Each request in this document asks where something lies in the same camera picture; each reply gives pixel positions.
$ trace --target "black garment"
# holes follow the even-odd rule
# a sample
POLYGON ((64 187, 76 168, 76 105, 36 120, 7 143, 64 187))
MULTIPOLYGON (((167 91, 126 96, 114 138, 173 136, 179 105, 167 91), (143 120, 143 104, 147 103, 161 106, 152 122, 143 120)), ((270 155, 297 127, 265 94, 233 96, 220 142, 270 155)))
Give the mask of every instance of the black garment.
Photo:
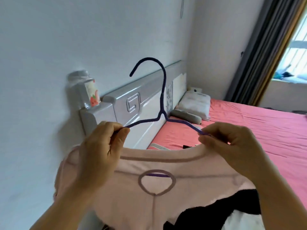
POLYGON ((255 189, 241 190, 233 196, 217 200, 209 206, 187 209, 179 215, 175 225, 166 222, 163 230, 221 230, 225 221, 234 210, 260 215, 258 192, 255 189))

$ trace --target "white wall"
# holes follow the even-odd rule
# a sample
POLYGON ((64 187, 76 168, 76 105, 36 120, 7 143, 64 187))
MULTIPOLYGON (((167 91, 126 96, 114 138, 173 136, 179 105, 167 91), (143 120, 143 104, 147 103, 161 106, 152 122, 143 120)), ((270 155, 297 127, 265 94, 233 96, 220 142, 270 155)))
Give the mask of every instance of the white wall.
POLYGON ((259 106, 288 112, 307 111, 307 85, 271 81, 259 106))
POLYGON ((29 229, 52 203, 64 152, 83 139, 66 77, 100 94, 185 59, 194 0, 0 0, 0 229, 29 229))
POLYGON ((188 85, 224 99, 264 0, 197 0, 188 85))

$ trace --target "white headboard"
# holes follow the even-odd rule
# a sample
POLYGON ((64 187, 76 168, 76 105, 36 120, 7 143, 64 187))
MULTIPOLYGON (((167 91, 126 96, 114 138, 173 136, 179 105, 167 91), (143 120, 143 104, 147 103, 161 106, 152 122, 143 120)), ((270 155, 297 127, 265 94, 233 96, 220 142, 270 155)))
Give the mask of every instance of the white headboard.
MULTIPOLYGON (((170 112, 187 89, 185 61, 167 66, 165 70, 164 108, 170 112)), ((125 126, 138 120, 156 118, 162 82, 163 71, 159 70, 105 95, 98 106, 81 110, 85 134, 89 135, 101 121, 119 122, 125 126)), ((165 119, 161 117, 158 122, 132 127, 125 147, 146 149, 164 123, 165 119)))

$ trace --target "curtain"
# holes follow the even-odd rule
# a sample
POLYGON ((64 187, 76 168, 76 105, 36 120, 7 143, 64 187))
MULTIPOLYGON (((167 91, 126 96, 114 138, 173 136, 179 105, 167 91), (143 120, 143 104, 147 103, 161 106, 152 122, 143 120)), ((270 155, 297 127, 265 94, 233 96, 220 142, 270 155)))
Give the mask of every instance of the curtain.
POLYGON ((265 0, 225 100, 258 105, 302 16, 307 0, 265 0))

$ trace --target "pink bed sheet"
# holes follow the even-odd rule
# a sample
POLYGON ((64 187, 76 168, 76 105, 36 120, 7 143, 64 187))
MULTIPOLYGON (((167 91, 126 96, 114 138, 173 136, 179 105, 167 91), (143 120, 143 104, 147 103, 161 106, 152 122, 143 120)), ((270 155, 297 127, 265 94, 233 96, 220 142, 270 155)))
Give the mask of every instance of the pink bed sheet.
MULTIPOLYGON (((307 208, 307 116, 214 99, 210 116, 201 127, 216 121, 249 127, 307 208)), ((171 122, 164 124, 152 143, 170 150, 199 144, 196 131, 171 122)))

